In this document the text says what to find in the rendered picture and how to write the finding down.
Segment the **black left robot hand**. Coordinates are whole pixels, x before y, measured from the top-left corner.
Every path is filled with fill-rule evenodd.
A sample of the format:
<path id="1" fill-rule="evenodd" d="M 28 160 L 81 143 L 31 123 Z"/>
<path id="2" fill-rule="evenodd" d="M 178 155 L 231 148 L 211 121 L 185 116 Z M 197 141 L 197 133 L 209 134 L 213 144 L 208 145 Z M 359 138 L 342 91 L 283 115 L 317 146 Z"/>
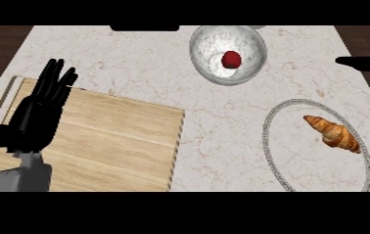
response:
<path id="1" fill-rule="evenodd" d="M 6 148 L 9 153 L 37 153 L 53 140 L 78 78 L 75 68 L 60 75 L 62 68 L 63 60 L 50 59 L 31 95 L 22 99 L 9 123 L 0 124 L 0 148 Z"/>

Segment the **pale wooden placemat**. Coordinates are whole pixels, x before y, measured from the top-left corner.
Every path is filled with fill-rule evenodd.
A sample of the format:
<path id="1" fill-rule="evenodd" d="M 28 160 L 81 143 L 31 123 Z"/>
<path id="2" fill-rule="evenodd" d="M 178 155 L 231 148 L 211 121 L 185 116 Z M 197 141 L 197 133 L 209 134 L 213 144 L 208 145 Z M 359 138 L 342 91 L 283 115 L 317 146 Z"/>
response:
<path id="1" fill-rule="evenodd" d="M 171 189 L 185 111 L 81 88 L 41 151 L 53 191 Z"/>

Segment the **white speckled bowl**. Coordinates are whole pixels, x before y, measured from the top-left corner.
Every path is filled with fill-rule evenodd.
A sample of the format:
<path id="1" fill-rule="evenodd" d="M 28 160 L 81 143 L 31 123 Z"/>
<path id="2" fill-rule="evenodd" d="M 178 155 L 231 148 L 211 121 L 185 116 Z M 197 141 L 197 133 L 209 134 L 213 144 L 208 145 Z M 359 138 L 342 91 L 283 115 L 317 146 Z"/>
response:
<path id="1" fill-rule="evenodd" d="M 241 56 L 236 69 L 225 69 L 221 58 L 227 51 Z M 188 41 L 190 61 L 199 74 L 224 86 L 247 82 L 259 73 L 267 60 L 267 47 L 256 30 L 246 25 L 203 25 Z"/>

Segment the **clear plate with beaded rim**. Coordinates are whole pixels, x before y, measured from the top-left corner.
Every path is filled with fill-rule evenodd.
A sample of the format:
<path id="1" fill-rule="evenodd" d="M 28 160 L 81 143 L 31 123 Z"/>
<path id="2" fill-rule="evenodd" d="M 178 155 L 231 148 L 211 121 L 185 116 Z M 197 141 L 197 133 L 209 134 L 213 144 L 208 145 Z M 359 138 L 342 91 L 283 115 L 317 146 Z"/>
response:
<path id="1" fill-rule="evenodd" d="M 345 125 L 359 154 L 330 147 L 303 116 Z M 261 143 L 270 171 L 287 192 L 370 192 L 370 141 L 343 112 L 308 99 L 280 102 L 264 118 Z"/>

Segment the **brown croissant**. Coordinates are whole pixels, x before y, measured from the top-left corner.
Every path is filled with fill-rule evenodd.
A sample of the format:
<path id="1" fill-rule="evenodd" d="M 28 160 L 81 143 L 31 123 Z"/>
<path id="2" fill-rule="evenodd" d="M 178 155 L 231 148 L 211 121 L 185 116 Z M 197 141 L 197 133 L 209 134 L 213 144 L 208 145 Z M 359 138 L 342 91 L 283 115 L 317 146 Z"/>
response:
<path id="1" fill-rule="evenodd" d="M 303 120 L 321 133 L 323 142 L 331 148 L 340 148 L 355 154 L 361 153 L 358 141 L 342 124 L 330 122 L 323 117 L 314 116 L 303 116 Z"/>

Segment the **black pointed object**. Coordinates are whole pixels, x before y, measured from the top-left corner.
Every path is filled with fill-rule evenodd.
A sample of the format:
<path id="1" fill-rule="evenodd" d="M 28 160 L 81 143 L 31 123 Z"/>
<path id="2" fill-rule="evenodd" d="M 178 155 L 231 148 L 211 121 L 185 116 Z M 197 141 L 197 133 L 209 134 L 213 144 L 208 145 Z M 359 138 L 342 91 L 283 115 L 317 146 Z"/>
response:
<path id="1" fill-rule="evenodd" d="M 359 71 L 370 71 L 370 57 L 337 57 L 334 62 Z"/>

